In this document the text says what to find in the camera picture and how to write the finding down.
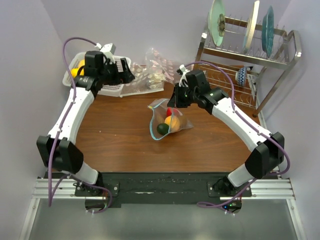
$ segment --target brown table surface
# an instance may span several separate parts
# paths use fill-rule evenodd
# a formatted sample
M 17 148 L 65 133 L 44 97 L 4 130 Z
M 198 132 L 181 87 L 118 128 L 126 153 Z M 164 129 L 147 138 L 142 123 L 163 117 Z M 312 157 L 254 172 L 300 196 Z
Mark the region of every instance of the brown table surface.
M 153 140 L 147 106 L 170 98 L 172 91 L 166 84 L 164 91 L 150 94 L 98 95 L 76 139 L 85 162 L 101 172 L 230 172 L 246 161 L 250 152 L 242 140 L 196 104 L 181 110 L 193 128 Z M 239 107 L 252 115 L 252 108 Z

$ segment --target yellow fruit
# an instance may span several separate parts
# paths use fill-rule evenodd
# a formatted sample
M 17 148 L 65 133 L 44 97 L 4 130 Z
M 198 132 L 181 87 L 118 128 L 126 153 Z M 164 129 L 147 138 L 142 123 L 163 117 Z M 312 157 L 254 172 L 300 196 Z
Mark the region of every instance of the yellow fruit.
M 164 123 L 170 126 L 170 133 L 177 132 L 180 129 L 180 120 L 177 116 L 168 116 Z
M 79 68 L 72 68 L 72 69 L 70 70 L 73 78 L 75 78 L 75 77 L 77 76 L 78 70 L 79 70 Z M 84 75 L 84 70 L 83 70 L 83 69 L 82 69 L 82 71 L 80 72 L 80 75 L 81 75 L 81 76 Z
M 85 65 L 85 60 L 82 59 L 78 64 L 78 69 Z

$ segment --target white wall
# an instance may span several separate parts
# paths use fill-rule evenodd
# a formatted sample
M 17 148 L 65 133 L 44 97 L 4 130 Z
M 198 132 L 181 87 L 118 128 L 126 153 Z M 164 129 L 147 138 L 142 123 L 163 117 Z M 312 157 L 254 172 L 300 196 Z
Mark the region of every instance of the white wall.
M 63 41 L 87 37 L 101 44 L 114 43 L 116 54 L 143 63 L 145 52 L 154 47 L 171 60 L 195 60 L 201 33 L 213 0 L 42 0 Z M 290 0 L 261 0 L 259 19 L 274 8 L 278 22 Z M 254 0 L 225 0 L 226 16 L 247 20 Z M 70 56 L 88 49 L 78 42 L 68 48 Z
M 37 176 L 36 147 L 62 110 L 61 41 L 39 0 L 0 8 L 0 239 L 18 239 Z
M 320 216 L 316 210 L 320 198 L 319 7 L 320 3 L 313 0 L 292 0 L 285 11 L 281 22 L 288 30 L 300 32 L 302 56 L 263 109 L 269 129 L 280 131 L 285 137 L 285 149 L 292 161 L 289 176 L 310 240 L 319 239 L 320 235 Z M 263 80 L 263 94 L 276 79 Z

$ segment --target ziplock bag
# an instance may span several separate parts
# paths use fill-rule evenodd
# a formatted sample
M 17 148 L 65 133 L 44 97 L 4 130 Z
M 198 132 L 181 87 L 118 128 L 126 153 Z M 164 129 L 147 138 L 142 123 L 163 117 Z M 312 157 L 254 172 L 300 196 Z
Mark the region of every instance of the ziplock bag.
M 181 111 L 177 108 L 167 107 L 168 102 L 169 99 L 162 98 L 148 105 L 148 108 L 153 112 L 150 121 L 150 134 L 154 140 L 161 140 L 168 134 L 193 127 Z

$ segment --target perforated basket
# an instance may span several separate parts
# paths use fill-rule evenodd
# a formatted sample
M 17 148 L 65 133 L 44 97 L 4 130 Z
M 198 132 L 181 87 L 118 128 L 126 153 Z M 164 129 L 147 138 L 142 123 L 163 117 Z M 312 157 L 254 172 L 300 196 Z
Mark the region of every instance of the perforated basket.
M 70 65 L 69 65 L 69 69 L 77 68 L 79 62 L 81 60 L 85 59 L 85 54 L 86 54 L 85 52 L 79 52 L 77 55 L 75 55 L 75 57 L 72 59 Z M 123 56 L 114 56 L 114 59 L 116 60 L 116 65 L 118 67 L 119 72 L 123 72 L 123 68 L 122 68 L 121 61 L 120 61 L 121 58 L 123 58 Z M 130 68 L 130 66 L 131 66 L 130 58 L 126 57 L 126 61 L 127 61 L 128 66 Z M 65 71 L 65 73 L 64 73 L 62 83 L 65 86 L 68 86 L 68 87 L 71 86 L 70 76 L 67 71 Z M 105 96 L 112 96 L 112 97 L 120 97 L 120 94 L 121 94 L 123 87 L 124 87 L 123 84 L 114 85 L 114 86 L 105 85 L 98 92 L 98 94 L 105 95 Z

